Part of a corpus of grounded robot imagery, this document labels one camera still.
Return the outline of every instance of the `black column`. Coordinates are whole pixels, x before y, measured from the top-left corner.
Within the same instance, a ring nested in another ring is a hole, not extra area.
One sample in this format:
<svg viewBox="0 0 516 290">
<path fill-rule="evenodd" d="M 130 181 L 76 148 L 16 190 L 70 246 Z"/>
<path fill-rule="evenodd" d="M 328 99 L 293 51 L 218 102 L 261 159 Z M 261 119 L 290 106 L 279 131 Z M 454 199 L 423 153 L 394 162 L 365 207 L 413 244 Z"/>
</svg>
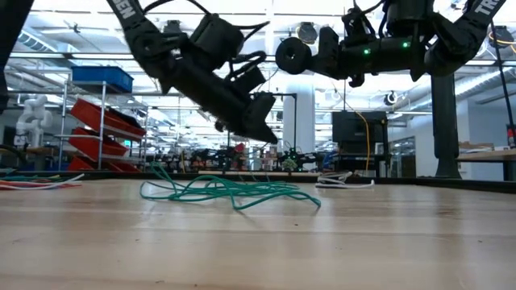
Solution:
<svg viewBox="0 0 516 290">
<path fill-rule="evenodd" d="M 434 154 L 439 160 L 435 177 L 460 179 L 456 158 L 459 156 L 455 77 L 432 77 L 432 116 Z"/>
</svg>

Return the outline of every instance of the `metal shelf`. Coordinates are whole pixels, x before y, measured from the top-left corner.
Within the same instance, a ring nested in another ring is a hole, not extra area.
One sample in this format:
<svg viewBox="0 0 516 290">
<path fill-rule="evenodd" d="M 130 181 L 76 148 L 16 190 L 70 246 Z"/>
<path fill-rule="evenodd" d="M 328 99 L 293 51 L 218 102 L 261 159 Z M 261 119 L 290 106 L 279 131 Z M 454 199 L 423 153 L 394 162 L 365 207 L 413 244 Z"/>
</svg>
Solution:
<svg viewBox="0 0 516 290">
<path fill-rule="evenodd" d="M 90 159 L 90 160 L 92 160 L 94 162 L 97 162 L 98 163 L 98 170 L 102 169 L 102 161 L 124 162 L 124 163 L 131 163 L 131 164 L 143 163 L 144 162 L 144 157 L 145 157 L 144 153 L 139 158 L 102 154 L 102 141 L 104 139 L 104 134 L 105 134 L 104 130 L 105 129 L 106 129 L 106 131 L 118 133 L 119 135 L 121 135 L 121 137 L 130 137 L 128 139 L 133 139 L 133 140 L 136 139 L 136 140 L 138 140 L 140 142 L 143 141 L 144 144 L 147 144 L 147 135 L 145 135 L 142 138 L 141 136 L 138 136 L 138 135 L 126 132 L 124 130 L 120 130 L 118 128 L 113 128 L 111 126 L 107 126 L 107 125 L 104 124 L 104 117 L 105 117 L 105 112 L 106 112 L 106 96 L 107 96 L 107 93 L 108 93 L 108 89 L 110 89 L 111 91 L 118 92 L 118 93 L 121 93 L 121 92 L 118 89 L 116 89 L 115 87 L 113 87 L 112 85 L 107 84 L 105 81 L 103 81 L 103 82 L 73 82 L 73 83 L 72 82 L 67 82 L 65 87 L 64 87 L 63 104 L 66 104 L 66 98 L 68 96 L 68 92 L 69 92 L 69 89 L 70 89 L 69 86 L 70 85 L 92 85 L 92 86 L 96 85 L 96 86 L 102 87 L 100 130 L 98 132 L 98 136 L 84 136 L 84 135 L 73 135 L 72 136 L 72 135 L 65 135 L 66 106 L 63 106 L 63 110 L 61 112 L 61 132 L 57 136 L 57 138 L 60 138 L 59 168 L 61 166 L 62 159 L 63 159 L 63 145 L 64 145 L 64 141 L 66 139 L 71 138 L 71 137 L 98 139 L 99 140 L 99 142 L 98 142 L 99 149 L 98 149 L 98 158 L 97 158 L 97 160 L 92 159 L 92 158 L 88 157 L 87 155 L 85 155 L 83 152 L 77 150 L 83 156 L 87 157 L 88 159 Z M 144 129 L 147 130 L 147 117 L 145 118 L 145 128 Z"/>
<path fill-rule="evenodd" d="M 98 162 L 97 159 L 95 160 L 95 159 L 89 157 L 83 151 L 80 151 L 80 150 L 77 149 L 77 152 L 81 153 L 82 156 L 84 156 L 85 158 L 87 158 L 87 159 L 89 159 L 89 160 L 91 160 L 93 162 Z M 116 156 L 116 155 L 107 155 L 107 154 L 102 154 L 101 162 L 102 161 L 106 161 L 106 162 L 124 162 L 124 163 L 130 163 L 130 164 L 139 164 L 139 163 L 143 162 L 143 160 L 141 158 L 127 157 L 127 156 Z"/>
</svg>

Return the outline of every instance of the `workbench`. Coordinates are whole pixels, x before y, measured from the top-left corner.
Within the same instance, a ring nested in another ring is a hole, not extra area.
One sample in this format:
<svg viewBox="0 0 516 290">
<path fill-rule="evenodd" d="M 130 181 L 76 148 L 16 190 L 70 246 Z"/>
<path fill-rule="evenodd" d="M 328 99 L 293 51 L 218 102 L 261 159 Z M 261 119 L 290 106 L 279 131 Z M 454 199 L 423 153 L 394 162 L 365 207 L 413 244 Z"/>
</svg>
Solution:
<svg viewBox="0 0 516 290">
<path fill-rule="evenodd" d="M 516 149 L 461 154 L 457 161 L 465 163 L 501 163 L 503 164 L 503 180 L 516 181 L 516 171 L 514 170 Z"/>
<path fill-rule="evenodd" d="M 145 201 L 140 184 L 91 180 L 80 188 L 0 192 L 0 288 L 514 290 L 516 284 L 516 195 L 300 184 L 322 201 L 319 210 L 278 198 L 239 213 L 224 199 Z"/>
</svg>

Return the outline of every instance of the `green cable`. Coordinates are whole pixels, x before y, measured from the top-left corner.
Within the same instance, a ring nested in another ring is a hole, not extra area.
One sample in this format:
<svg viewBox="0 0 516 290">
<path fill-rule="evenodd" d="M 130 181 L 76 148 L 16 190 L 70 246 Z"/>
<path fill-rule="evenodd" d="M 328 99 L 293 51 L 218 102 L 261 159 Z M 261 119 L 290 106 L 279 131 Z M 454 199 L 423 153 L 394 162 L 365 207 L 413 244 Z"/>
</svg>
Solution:
<svg viewBox="0 0 516 290">
<path fill-rule="evenodd" d="M 208 201 L 220 197 L 229 197 L 235 210 L 243 210 L 258 205 L 275 197 L 290 197 L 297 201 L 312 201 L 318 207 L 321 201 L 306 193 L 299 191 L 299 187 L 285 182 L 258 182 L 255 184 L 238 184 L 236 182 L 218 178 L 217 176 L 199 176 L 191 180 L 187 185 L 178 184 L 173 181 L 169 174 L 163 169 L 161 164 L 151 163 L 151 170 L 162 180 L 168 181 L 171 186 L 156 184 L 151 181 L 144 181 L 139 187 L 139 195 L 148 200 L 160 201 L 180 201 L 180 202 L 199 202 Z M 202 187 L 194 187 L 199 181 L 206 183 Z M 153 196 L 144 194 L 144 186 L 150 184 L 161 189 L 171 190 L 172 193 L 166 196 Z M 253 202 L 245 205 L 238 205 L 237 197 L 260 197 Z"/>
</svg>

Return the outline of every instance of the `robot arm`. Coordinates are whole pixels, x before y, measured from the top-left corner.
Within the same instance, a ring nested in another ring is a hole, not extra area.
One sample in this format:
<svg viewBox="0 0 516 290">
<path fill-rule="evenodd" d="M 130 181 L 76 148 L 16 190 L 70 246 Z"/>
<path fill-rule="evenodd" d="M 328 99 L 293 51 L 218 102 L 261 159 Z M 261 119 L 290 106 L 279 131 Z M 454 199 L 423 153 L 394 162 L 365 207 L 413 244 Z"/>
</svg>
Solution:
<svg viewBox="0 0 516 290">
<path fill-rule="evenodd" d="M 161 33 L 145 17 L 137 0 L 107 2 L 122 25 L 135 60 L 150 77 L 159 80 L 162 93 L 174 87 L 212 113 L 218 119 L 218 125 L 222 124 L 227 130 L 243 137 L 277 143 L 276 136 L 265 123 L 275 98 L 251 99 L 249 95 L 252 89 L 265 82 L 257 65 L 266 54 L 255 52 L 239 56 L 246 38 L 238 27 L 217 14 L 206 13 L 190 37 L 186 33 Z M 228 61 L 253 57 L 257 60 L 226 79 L 213 73 Z"/>
<path fill-rule="evenodd" d="M 52 113 L 45 109 L 47 96 L 38 96 L 26 100 L 23 104 L 23 113 L 16 122 L 15 145 L 23 146 L 27 143 L 26 135 L 31 133 L 31 140 L 28 142 L 32 147 L 40 147 L 43 138 L 43 128 L 52 125 Z"/>
<path fill-rule="evenodd" d="M 365 73 L 409 69 L 413 81 L 424 73 L 446 76 L 476 55 L 505 1 L 470 0 L 466 13 L 452 23 L 433 12 L 432 0 L 384 0 L 379 35 L 383 36 L 386 24 L 389 36 L 380 38 L 365 18 L 367 11 L 354 7 L 343 16 L 347 32 L 343 41 L 339 43 L 330 27 L 323 27 L 318 54 L 312 56 L 307 45 L 291 37 L 278 47 L 276 62 L 290 74 L 310 70 L 337 80 L 350 77 L 351 87 L 361 86 Z M 437 41 L 427 50 L 434 36 Z"/>
</svg>

